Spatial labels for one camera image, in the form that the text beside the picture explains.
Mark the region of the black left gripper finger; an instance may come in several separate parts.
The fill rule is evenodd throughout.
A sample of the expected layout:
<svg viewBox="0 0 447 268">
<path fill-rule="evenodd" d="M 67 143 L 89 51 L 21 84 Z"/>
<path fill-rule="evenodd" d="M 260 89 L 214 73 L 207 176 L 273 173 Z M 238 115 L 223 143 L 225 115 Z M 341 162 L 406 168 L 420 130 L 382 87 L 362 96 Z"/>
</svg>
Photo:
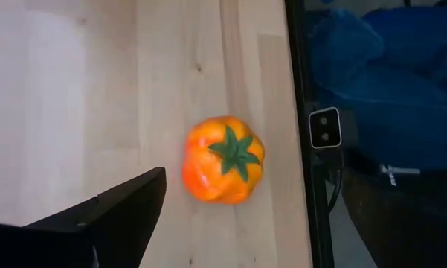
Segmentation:
<svg viewBox="0 0 447 268">
<path fill-rule="evenodd" d="M 166 190 L 155 167 L 29 225 L 0 224 L 0 268 L 139 268 Z"/>
</svg>

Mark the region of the orange tomato with green stem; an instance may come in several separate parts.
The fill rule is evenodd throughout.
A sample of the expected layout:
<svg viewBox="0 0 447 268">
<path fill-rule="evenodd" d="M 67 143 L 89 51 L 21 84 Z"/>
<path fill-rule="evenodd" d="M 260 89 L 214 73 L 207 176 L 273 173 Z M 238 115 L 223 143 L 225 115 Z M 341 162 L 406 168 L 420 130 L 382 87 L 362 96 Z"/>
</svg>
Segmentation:
<svg viewBox="0 0 447 268">
<path fill-rule="evenodd" d="M 187 134 L 181 177 L 198 200 L 238 205 L 262 180 L 264 159 L 263 142 L 244 121 L 211 117 Z"/>
</svg>

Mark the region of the black bag with white print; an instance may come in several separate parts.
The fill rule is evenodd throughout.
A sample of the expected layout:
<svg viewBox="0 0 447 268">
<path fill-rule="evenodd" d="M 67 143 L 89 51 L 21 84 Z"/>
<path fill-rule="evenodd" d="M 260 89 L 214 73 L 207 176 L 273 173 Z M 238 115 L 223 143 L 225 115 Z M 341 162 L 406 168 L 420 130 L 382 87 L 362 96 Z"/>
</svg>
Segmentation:
<svg viewBox="0 0 447 268">
<path fill-rule="evenodd" d="M 447 268 L 447 170 L 349 166 L 342 194 L 378 268 Z"/>
</svg>

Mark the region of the blue fabric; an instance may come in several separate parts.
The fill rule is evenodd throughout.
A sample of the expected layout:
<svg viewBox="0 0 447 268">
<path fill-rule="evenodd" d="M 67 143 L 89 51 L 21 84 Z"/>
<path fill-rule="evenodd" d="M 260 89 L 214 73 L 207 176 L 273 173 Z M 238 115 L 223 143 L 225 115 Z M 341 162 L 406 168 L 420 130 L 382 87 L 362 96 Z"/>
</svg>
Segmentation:
<svg viewBox="0 0 447 268">
<path fill-rule="evenodd" d="M 311 10 L 305 23 L 319 100 L 353 111 L 360 154 L 447 169 L 447 4 Z"/>
</svg>

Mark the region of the black aluminium table frame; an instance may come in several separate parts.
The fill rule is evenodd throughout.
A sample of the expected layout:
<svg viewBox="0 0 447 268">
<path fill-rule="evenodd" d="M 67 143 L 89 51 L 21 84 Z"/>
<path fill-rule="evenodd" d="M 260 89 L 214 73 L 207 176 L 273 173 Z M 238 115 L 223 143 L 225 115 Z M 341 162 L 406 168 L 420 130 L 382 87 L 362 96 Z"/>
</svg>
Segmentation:
<svg viewBox="0 0 447 268">
<path fill-rule="evenodd" d="M 309 139 L 308 116 L 315 102 L 309 74 L 308 45 L 304 33 L 304 0 L 284 0 L 284 4 L 295 87 L 312 264 L 313 268 L 334 268 L 326 184 L 323 179 L 317 177 L 319 169 L 313 168 L 315 153 Z"/>
</svg>

